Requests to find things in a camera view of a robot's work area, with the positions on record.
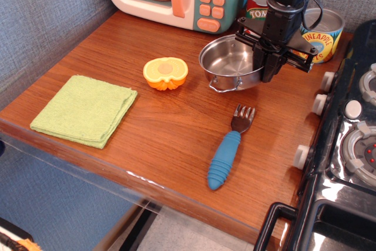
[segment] toy orange half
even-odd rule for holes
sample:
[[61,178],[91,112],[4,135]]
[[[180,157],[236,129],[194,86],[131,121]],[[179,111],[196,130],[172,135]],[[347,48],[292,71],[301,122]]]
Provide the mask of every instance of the toy orange half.
[[174,57],[157,58],[143,67],[143,76],[147,83],[159,91],[176,89],[186,81],[187,75],[187,63]]

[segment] toy stove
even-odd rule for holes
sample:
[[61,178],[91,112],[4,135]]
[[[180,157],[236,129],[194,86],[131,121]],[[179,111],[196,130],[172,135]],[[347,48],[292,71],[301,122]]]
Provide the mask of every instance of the toy stove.
[[254,250],[279,217],[291,221],[283,250],[376,250],[376,20],[356,30],[336,73],[326,73],[314,111],[314,144],[299,146],[298,208],[274,203]]

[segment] stainless steel pot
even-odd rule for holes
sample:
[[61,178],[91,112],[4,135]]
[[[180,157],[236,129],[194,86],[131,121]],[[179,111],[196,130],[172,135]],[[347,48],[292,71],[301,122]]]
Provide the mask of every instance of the stainless steel pot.
[[216,92],[241,91],[261,82],[262,68],[253,69],[252,48],[226,35],[206,45],[199,61],[209,87]]

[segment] folded towel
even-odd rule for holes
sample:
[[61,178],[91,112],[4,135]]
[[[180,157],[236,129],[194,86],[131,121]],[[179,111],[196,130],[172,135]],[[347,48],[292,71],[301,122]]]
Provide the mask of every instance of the folded towel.
[[102,149],[136,96],[132,89],[75,75],[32,121],[30,128]]

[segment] blue fork handle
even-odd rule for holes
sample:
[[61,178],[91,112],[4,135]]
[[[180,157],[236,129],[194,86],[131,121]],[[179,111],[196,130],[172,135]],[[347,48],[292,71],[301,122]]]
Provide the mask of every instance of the blue fork handle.
[[211,160],[207,174],[207,183],[212,190],[218,189],[227,179],[233,166],[239,143],[240,133],[235,130],[224,136],[213,160]]

